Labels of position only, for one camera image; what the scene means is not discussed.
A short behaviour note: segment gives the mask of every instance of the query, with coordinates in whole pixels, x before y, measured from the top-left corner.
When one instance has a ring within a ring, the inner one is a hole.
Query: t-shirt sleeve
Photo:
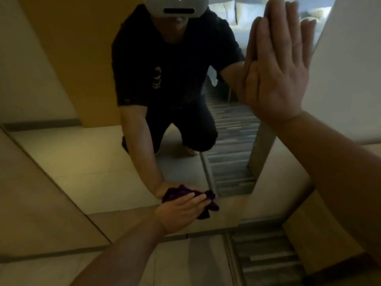
[[[229,65],[244,61],[245,57],[227,21],[215,17],[210,37],[211,65],[219,74]]]
[[[120,29],[112,43],[112,70],[118,106],[149,104],[149,90],[142,66],[139,46],[130,43],[128,28]]]

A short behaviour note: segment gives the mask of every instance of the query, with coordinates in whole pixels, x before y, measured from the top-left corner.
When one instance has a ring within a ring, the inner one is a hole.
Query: striped carpet
[[[232,235],[247,286],[301,286],[306,273],[281,226]]]
[[[203,153],[213,186],[219,197],[250,194],[255,178],[247,164],[260,121],[247,106],[227,102],[229,89],[224,84],[213,87],[207,78],[205,88],[218,131],[215,146]]]

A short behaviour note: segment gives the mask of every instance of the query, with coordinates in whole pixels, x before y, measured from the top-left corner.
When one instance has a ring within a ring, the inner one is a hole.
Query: person
[[[157,198],[181,184],[165,181],[155,160],[164,132],[176,125],[191,155],[211,149],[218,133],[205,101],[208,68],[243,96],[243,61],[229,24],[209,8],[199,18],[162,18],[140,4],[121,25],[112,68],[122,146]]]
[[[381,265],[381,158],[301,107],[314,27],[314,21],[299,23],[297,2],[269,1],[250,33],[245,98],[307,170],[335,218]],[[207,204],[205,198],[190,195],[162,204],[155,217],[109,247],[72,286],[137,285],[157,243],[188,225]]]

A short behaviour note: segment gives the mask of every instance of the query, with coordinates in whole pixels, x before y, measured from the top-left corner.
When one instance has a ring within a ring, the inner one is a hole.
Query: black t-shirt
[[[118,106],[179,108],[203,94],[209,66],[219,73],[242,60],[229,24],[210,9],[189,19],[181,44],[168,44],[138,5],[112,44]]]

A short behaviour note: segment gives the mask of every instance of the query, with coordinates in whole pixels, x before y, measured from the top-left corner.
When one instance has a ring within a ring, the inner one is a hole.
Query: wooden door
[[[142,0],[19,0],[85,127],[120,123],[111,44]]]
[[[2,259],[109,244],[1,128],[0,231]]]

